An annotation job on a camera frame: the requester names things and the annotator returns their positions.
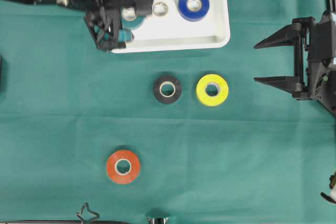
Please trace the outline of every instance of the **orange tape roll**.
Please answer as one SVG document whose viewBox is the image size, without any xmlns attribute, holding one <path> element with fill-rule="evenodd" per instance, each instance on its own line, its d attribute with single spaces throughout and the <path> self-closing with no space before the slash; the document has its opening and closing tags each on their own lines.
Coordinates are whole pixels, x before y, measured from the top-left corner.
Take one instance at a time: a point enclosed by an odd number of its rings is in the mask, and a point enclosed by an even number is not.
<svg viewBox="0 0 336 224">
<path fill-rule="evenodd" d="M 117 166 L 121 161 L 129 163 L 128 171 L 121 172 L 118 170 Z M 126 150 L 113 153 L 107 160 L 106 167 L 110 179 L 123 185 L 133 182 L 140 174 L 141 169 L 139 158 L 133 152 Z"/>
</svg>

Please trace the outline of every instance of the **tape roll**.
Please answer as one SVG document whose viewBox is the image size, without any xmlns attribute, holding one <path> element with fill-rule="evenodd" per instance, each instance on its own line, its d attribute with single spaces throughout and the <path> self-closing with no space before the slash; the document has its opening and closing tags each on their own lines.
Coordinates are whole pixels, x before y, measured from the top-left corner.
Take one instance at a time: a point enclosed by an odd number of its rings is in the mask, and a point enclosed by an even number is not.
<svg viewBox="0 0 336 224">
<path fill-rule="evenodd" d="M 134 35 L 130 30 L 119 30 L 118 42 L 128 42 L 134 39 Z"/>
<path fill-rule="evenodd" d="M 169 22 L 167 19 L 176 18 L 177 8 L 174 0 L 154 0 L 153 15 L 150 19 L 158 19 L 161 22 Z"/>
<path fill-rule="evenodd" d="M 165 85 L 172 86 L 172 94 L 165 95 L 162 92 L 162 88 Z M 172 104 L 180 98 L 182 94 L 182 85 L 180 81 L 173 76 L 161 76 L 154 82 L 153 93 L 159 102 L 163 104 Z"/>
<path fill-rule="evenodd" d="M 210 96 L 207 94 L 206 89 L 209 85 L 216 87 L 217 95 Z M 229 86 L 223 77 L 217 74 L 207 74 L 198 81 L 196 95 L 203 105 L 211 107 L 218 106 L 227 99 Z"/>
<path fill-rule="evenodd" d="M 145 21 L 146 17 L 140 16 L 133 21 L 127 21 L 124 18 L 121 18 L 121 25 L 123 29 L 135 30 L 139 28 Z"/>
<path fill-rule="evenodd" d="M 181 16 L 191 22 L 203 19 L 210 9 L 209 0 L 179 0 L 178 10 Z"/>
<path fill-rule="evenodd" d="M 118 170 L 117 165 L 120 161 L 127 161 L 130 168 L 127 172 L 122 173 Z M 139 158 L 130 151 L 121 150 L 113 153 L 107 160 L 107 174 L 111 180 L 117 184 L 129 184 L 133 182 L 140 174 Z"/>
</svg>

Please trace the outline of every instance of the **black tape roll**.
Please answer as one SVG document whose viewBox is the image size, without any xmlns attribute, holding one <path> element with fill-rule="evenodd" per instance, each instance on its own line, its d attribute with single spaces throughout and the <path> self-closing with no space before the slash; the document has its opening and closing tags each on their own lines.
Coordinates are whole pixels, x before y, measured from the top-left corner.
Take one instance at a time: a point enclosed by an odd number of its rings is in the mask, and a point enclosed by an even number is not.
<svg viewBox="0 0 336 224">
<path fill-rule="evenodd" d="M 166 84 L 171 85 L 174 89 L 171 95 L 164 95 L 162 93 L 161 89 Z M 180 81 L 173 76 L 161 76 L 154 82 L 153 93 L 159 102 L 163 104 L 172 104 L 180 98 L 182 94 L 182 86 Z"/>
</svg>

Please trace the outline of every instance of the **green tablecloth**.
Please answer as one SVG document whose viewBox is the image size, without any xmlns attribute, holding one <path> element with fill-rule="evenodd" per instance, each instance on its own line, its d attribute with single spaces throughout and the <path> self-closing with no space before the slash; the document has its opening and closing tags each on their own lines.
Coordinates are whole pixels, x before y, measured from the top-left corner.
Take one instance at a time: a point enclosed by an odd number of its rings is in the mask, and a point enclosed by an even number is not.
<svg viewBox="0 0 336 224">
<path fill-rule="evenodd" d="M 232 37 L 220 49 L 106 54 L 83 13 L 0 2 L 0 220 L 75 219 L 88 201 L 102 220 L 146 223 L 334 223 L 334 118 L 253 77 L 291 75 L 292 48 L 253 50 L 292 18 L 320 18 L 326 0 L 228 0 Z M 183 94 L 159 104 L 164 72 Z M 221 74 L 230 96 L 202 106 L 197 80 Z M 106 176 L 124 147 L 142 170 Z"/>
</svg>

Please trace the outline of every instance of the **metal clip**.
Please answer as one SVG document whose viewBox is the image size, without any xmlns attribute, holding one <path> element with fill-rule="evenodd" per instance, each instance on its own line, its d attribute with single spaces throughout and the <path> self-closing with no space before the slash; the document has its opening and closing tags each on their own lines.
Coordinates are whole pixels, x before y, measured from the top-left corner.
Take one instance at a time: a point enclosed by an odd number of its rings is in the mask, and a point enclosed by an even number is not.
<svg viewBox="0 0 336 224">
<path fill-rule="evenodd" d="M 94 217 L 92 217 L 91 219 L 88 220 L 84 220 L 82 215 L 83 215 L 83 211 L 86 208 L 87 212 L 94 215 Z M 84 205 L 82 206 L 82 208 L 80 209 L 80 212 L 76 213 L 76 216 L 81 220 L 81 224 L 91 224 L 92 222 L 96 221 L 99 219 L 99 213 L 94 212 L 90 209 L 89 204 L 86 202 L 84 203 Z"/>
</svg>

